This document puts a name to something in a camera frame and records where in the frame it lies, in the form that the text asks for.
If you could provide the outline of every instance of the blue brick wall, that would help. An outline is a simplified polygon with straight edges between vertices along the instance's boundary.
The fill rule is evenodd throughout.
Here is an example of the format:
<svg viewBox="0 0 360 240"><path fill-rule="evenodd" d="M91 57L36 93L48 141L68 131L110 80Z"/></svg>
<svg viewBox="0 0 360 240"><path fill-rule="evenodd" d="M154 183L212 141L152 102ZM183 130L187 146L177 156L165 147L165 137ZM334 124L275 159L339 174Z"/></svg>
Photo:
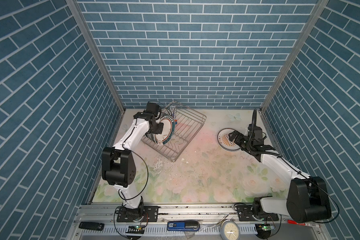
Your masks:
<svg viewBox="0 0 360 240"><path fill-rule="evenodd" d="M67 236L119 115L64 0L0 0L0 240Z"/></svg>
<svg viewBox="0 0 360 240"><path fill-rule="evenodd" d="M79 4L127 107L259 108L316 0Z"/></svg>
<svg viewBox="0 0 360 240"><path fill-rule="evenodd" d="M359 240L360 0L329 1L265 113L286 157L339 203L331 237Z"/></svg>

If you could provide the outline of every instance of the white plate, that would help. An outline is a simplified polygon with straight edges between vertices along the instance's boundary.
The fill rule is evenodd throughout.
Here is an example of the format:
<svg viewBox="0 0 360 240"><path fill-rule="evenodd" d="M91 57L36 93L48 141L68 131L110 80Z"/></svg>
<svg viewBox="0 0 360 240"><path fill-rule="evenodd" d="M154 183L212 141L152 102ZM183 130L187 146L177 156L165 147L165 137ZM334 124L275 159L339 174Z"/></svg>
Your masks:
<svg viewBox="0 0 360 240"><path fill-rule="evenodd" d="M229 140L228 134L235 131L232 128L224 128L217 134L217 142L219 143L220 147L226 151L235 152L240 150L240 146L236 145L235 143Z"/></svg>

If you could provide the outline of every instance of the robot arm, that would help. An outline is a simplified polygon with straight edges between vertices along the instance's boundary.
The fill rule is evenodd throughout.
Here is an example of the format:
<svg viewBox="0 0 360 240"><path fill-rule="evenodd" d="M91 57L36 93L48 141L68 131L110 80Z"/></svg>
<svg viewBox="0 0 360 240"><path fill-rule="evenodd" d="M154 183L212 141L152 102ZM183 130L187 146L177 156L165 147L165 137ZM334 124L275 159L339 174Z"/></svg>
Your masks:
<svg viewBox="0 0 360 240"><path fill-rule="evenodd" d="M297 223L328 219L331 206L327 187L320 177L312 177L285 161L270 145L264 145L263 131L256 126L257 112L254 110L248 136L234 131L230 141L272 169L283 182L289 184L287 198L254 198L253 214L276 213L290 216Z"/></svg>
<svg viewBox="0 0 360 240"><path fill-rule="evenodd" d="M132 151L145 133L162 133L163 123L158 123L160 115L159 105L147 103L143 112L134 115L132 125L125 135L114 146L105 147L102 152L102 178L113 185L124 199L127 199L125 207L135 210L136 218L142 216L144 204L133 182L136 166Z"/></svg>

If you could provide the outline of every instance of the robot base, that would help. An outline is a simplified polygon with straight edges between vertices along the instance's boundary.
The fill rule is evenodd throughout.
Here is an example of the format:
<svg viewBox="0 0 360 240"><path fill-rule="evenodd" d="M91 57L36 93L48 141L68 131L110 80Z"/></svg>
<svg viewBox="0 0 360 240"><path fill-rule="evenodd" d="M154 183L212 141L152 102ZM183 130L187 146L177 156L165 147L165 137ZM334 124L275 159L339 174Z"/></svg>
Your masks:
<svg viewBox="0 0 360 240"><path fill-rule="evenodd" d="M259 213L256 211L256 206L253 204L252 207L238 205L236 206L238 217L240 222L247 221L262 221L262 219L266 219L267 221L278 221L279 216L277 214L269 214L269 213Z"/></svg>
<svg viewBox="0 0 360 240"><path fill-rule="evenodd" d="M121 207L119 214L117 215L117 222L132 222L131 219L141 219L134 211L136 209L129 209L126 207ZM148 222L157 222L157 216L158 216L158 206L144 206L144 213L143 213L143 219L142 222L147 221L147 215L148 214Z"/></svg>

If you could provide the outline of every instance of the floral tablecloth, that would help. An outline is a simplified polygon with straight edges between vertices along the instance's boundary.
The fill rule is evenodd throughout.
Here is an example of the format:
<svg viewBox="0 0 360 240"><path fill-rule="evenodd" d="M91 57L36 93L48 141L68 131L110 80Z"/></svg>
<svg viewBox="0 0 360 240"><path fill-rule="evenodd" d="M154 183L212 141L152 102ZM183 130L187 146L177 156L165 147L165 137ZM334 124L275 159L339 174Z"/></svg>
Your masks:
<svg viewBox="0 0 360 240"><path fill-rule="evenodd" d="M136 109L128 109L117 134L118 141L132 124ZM149 166L148 185L142 193L144 202L252 202L254 197L284 197L286 183L268 167L244 151L227 152L217 143L217 133L223 128L246 132L252 111L200 110L207 119L204 126L172 162L140 142L135 152ZM257 125L265 132L260 117ZM137 174L134 182L139 192L147 180L147 170L134 156ZM121 202L117 190L100 180L93 202Z"/></svg>

